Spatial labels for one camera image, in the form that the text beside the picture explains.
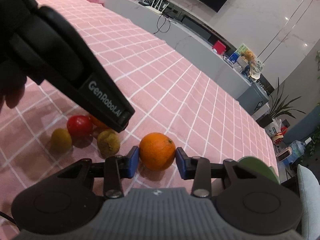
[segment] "orange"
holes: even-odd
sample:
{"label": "orange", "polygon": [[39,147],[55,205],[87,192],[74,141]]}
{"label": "orange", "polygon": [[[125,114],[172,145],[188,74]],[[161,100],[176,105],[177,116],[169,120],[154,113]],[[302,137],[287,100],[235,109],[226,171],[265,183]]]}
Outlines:
{"label": "orange", "polygon": [[101,122],[100,120],[95,118],[92,114],[90,114],[90,120],[96,127],[103,128],[103,129],[109,129],[109,127],[107,125],[105,125],[103,122]]}
{"label": "orange", "polygon": [[162,133],[149,133],[139,144],[142,163],[150,170],[163,171],[170,167],[175,157],[174,142]]}

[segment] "green leaf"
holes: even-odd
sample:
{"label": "green leaf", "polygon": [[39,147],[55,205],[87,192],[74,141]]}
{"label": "green leaf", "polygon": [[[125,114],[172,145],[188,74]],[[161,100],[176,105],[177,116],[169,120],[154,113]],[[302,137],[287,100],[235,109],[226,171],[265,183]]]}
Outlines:
{"label": "green leaf", "polygon": [[269,112],[270,114],[272,113],[273,109],[275,109],[276,106],[277,106],[276,102],[278,101],[279,89],[280,89],[280,85],[279,85],[279,78],[278,78],[277,97],[276,97],[276,100],[275,100],[275,104],[272,104],[271,110]]}
{"label": "green leaf", "polygon": [[296,119],[289,111],[282,111],[282,112],[279,112],[278,114],[275,115],[274,118],[278,117],[278,116],[281,116],[281,115],[288,115],[288,116],[291,116],[292,118]]}
{"label": "green leaf", "polygon": [[281,97],[282,97],[282,95],[283,95],[283,91],[284,91],[284,84],[283,84],[283,88],[282,88],[281,95],[280,95],[280,97],[278,98],[278,100],[276,101],[275,107],[273,108],[273,110],[270,111],[270,113],[272,113],[272,112],[275,111],[276,107],[278,106],[279,102],[281,101]]}
{"label": "green leaf", "polygon": [[299,96],[299,97],[297,97],[297,98],[295,98],[295,99],[292,99],[291,101],[289,101],[289,103],[288,104],[290,104],[290,103],[292,103],[293,101],[295,101],[295,100],[297,100],[297,99],[299,99],[301,96]]}
{"label": "green leaf", "polygon": [[300,110],[297,110],[297,109],[290,109],[290,110],[294,110],[294,111],[298,111],[298,112],[300,112],[300,113],[306,114],[305,112],[300,111]]}
{"label": "green leaf", "polygon": [[288,96],[289,96],[289,95],[287,95],[287,96],[285,97],[285,99],[279,104],[278,108],[275,110],[276,113],[282,110],[282,107],[283,107],[283,105],[284,105],[284,102],[287,100]]}

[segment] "gray rubber grip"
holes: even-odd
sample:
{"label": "gray rubber grip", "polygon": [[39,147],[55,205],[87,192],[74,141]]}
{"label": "gray rubber grip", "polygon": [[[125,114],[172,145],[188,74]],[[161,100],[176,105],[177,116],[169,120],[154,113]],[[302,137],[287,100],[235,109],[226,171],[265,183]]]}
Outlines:
{"label": "gray rubber grip", "polygon": [[255,236],[226,223],[209,199],[190,196],[185,188],[132,189],[106,201],[87,225],[62,235],[22,231],[15,240],[303,240],[291,230],[277,236]]}

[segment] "red box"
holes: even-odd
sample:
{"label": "red box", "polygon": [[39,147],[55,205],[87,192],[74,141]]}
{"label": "red box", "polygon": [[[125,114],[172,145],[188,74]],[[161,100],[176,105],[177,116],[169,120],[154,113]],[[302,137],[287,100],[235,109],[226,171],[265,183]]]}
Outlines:
{"label": "red box", "polygon": [[212,49],[216,49],[217,54],[221,55],[226,50],[226,46],[221,41],[217,41]]}

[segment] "kiwi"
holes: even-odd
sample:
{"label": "kiwi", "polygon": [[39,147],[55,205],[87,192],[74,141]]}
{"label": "kiwi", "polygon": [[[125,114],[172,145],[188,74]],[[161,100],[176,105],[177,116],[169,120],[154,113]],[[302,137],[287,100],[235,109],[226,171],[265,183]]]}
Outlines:
{"label": "kiwi", "polygon": [[120,150],[120,140],[113,130],[106,130],[99,134],[97,145],[104,159],[116,155]]}

